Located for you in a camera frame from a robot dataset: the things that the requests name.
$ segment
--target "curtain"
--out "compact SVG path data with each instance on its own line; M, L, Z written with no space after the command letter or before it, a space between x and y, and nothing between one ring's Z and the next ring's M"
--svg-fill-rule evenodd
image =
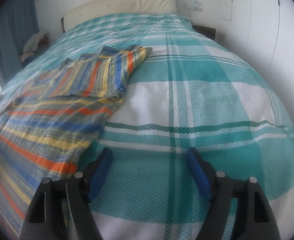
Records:
M22 49L39 31L34 0L7 0L0 9L0 86L23 69Z

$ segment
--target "striped towel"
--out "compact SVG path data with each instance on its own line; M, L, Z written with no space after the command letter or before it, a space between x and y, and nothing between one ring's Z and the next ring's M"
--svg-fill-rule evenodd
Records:
M5 107L0 126L0 223L16 239L44 177L63 179L123 103L129 75L151 48L103 47L30 80Z

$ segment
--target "nightstand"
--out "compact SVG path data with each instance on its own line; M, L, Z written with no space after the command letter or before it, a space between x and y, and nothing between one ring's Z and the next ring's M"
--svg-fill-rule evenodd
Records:
M215 41L216 29L201 26L201 25L198 25L198 24L192 24L192 28L194 29L194 31L196 31L196 32L206 36L207 38L210 38L211 40Z

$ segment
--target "bedspread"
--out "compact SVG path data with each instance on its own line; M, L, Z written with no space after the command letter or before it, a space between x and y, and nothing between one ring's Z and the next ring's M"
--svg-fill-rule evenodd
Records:
M189 147L231 178L256 177L281 238L289 239L294 234L291 120L250 65L194 32L184 17L117 14L80 24L19 73L2 90L1 102L23 85L21 80L58 68L66 57L133 43L153 50L128 80L125 102L106 122L101 139L78 164L83 169L103 147L114 153L90 206L104 239L196 237L209 204L187 170ZM235 206L224 239L231 235Z

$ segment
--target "cream headboard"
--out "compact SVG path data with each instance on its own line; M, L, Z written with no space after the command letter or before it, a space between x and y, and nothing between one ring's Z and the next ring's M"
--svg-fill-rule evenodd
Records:
M177 14L176 0L93 0L67 12L61 19L62 30L114 13Z

